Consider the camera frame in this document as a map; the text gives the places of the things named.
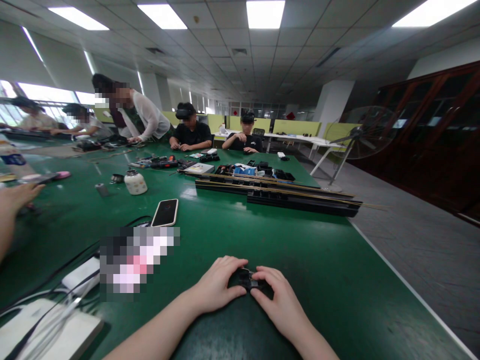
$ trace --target standing fan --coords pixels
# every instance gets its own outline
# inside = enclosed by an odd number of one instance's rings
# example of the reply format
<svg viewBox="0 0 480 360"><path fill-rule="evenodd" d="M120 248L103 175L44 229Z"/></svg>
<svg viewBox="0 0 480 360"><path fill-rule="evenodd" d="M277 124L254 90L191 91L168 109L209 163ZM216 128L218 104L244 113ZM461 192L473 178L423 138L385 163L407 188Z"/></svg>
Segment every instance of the standing fan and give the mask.
<svg viewBox="0 0 480 360"><path fill-rule="evenodd" d="M333 182L346 160L363 159L385 149L397 134L397 117L385 107L365 106L344 113L337 121L328 124L325 139L332 147L330 154L340 158L330 181L321 184L331 191L342 191Z"/></svg>

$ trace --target person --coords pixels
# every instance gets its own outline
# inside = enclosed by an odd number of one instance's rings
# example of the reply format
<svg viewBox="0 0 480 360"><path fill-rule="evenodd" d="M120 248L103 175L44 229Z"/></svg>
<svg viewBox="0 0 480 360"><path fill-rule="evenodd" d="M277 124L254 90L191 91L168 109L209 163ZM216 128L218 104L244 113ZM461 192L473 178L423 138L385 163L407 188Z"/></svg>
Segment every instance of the person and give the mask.
<svg viewBox="0 0 480 360"><path fill-rule="evenodd" d="M52 135L90 135L91 137L96 138L108 138L113 135L110 129L98 120L85 106L78 103L69 103L62 109L62 111L75 118L78 121L78 124L70 130L52 129L50 130Z"/></svg>
<svg viewBox="0 0 480 360"><path fill-rule="evenodd" d="M168 140L172 135L173 126L170 121L145 95L99 73L93 75L91 82L95 92L107 98L110 107L116 108L122 115L123 121L118 119L114 122L125 123L125 127L119 127L119 133L128 138L128 142L157 142L162 138ZM118 117L118 114L113 116L114 120Z"/></svg>
<svg viewBox="0 0 480 360"><path fill-rule="evenodd" d="M252 135L255 115L249 112L240 118L241 132L231 133L221 146L222 149L243 150L248 153L261 153L264 150L262 137Z"/></svg>
<svg viewBox="0 0 480 360"><path fill-rule="evenodd" d="M29 183L0 190L0 263L12 245L17 213L31 203L44 187Z"/></svg>
<svg viewBox="0 0 480 360"><path fill-rule="evenodd" d="M196 285L182 292L153 319L112 350L104 360L169 359L191 323L204 313L223 308L244 296L242 286L227 288L229 278L248 263L233 256L219 257ZM266 312L278 331L297 349L304 360L338 360L324 337L315 329L283 274L257 266L254 280L265 280L274 291L270 300L260 290L250 294Z"/></svg>
<svg viewBox="0 0 480 360"><path fill-rule="evenodd" d="M23 118L18 126L3 124L2 127L28 131L50 131L52 129L59 128L58 122L48 116L45 113L45 109L35 101L30 100L25 96L17 96L16 98L12 99L10 103L16 107L19 107L28 115Z"/></svg>
<svg viewBox="0 0 480 360"><path fill-rule="evenodd" d="M185 109L189 112L187 120L182 120L170 138L172 150L192 151L212 147L212 134L207 124L197 121L197 111L189 102L181 102L177 110Z"/></svg>

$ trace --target smartphone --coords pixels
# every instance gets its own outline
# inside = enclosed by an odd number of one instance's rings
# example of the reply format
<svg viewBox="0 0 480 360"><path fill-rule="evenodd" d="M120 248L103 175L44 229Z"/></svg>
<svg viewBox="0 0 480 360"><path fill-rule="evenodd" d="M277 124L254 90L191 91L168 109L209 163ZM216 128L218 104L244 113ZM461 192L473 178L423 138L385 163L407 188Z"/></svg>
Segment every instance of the smartphone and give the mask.
<svg viewBox="0 0 480 360"><path fill-rule="evenodd" d="M179 208L179 200L163 200L158 206L151 221L151 227L169 227L177 221L177 210Z"/></svg>

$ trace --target white desk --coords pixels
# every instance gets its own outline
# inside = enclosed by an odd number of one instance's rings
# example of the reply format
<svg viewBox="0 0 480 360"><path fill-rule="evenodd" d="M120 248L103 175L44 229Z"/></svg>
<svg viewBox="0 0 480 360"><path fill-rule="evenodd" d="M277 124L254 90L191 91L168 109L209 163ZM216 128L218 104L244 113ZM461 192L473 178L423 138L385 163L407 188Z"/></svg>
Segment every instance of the white desk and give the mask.
<svg viewBox="0 0 480 360"><path fill-rule="evenodd" d="M236 134L236 133L240 132L238 130L227 130L227 131L228 131L228 134L222 134L220 132L216 132L214 135L215 135L216 138L222 138L222 140L225 141L231 133ZM310 175L312 175L312 176L317 171L319 166L323 163L323 161L327 158L328 154L330 154L330 152L332 151L333 148L344 148L345 147L345 146L342 146L342 145L339 145L339 144L336 144L336 143L333 143L333 142L330 143L328 140L325 140L324 138L321 138L321 137L318 137L318 136L303 136L303 135L288 136L288 135L278 135L278 134L274 134L274 133L271 133L271 132L266 132L263 136L268 138L268 145L266 146L266 152L267 153L270 151L270 145L272 143L272 138L285 139L285 140L288 140L288 141L299 142L299 143L311 143L312 147L311 147L311 150L310 150L310 154L308 155L309 159L312 157L312 152L314 150L314 146L317 146L317 147L320 147L320 148L327 148L327 150L325 151L325 154L323 154L320 161L315 165L315 167L311 171ZM345 160L343 160L341 162L337 171L335 171L335 174L333 175L333 178L332 178L332 182L339 175L339 172L342 169L342 167L344 165L344 162L345 162Z"/></svg>

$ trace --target gray floor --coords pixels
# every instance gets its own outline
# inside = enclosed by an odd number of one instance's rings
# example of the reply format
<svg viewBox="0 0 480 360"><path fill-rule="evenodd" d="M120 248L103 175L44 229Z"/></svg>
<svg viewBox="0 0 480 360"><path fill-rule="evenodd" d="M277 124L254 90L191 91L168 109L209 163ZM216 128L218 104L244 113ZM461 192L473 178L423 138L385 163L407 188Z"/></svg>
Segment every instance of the gray floor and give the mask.
<svg viewBox="0 0 480 360"><path fill-rule="evenodd" d="M300 148L305 156L291 146L287 152L312 171L305 157L310 148ZM321 181L333 173L326 160L313 177ZM348 163L336 184L361 201L389 206L362 208L352 222L480 358L480 228Z"/></svg>

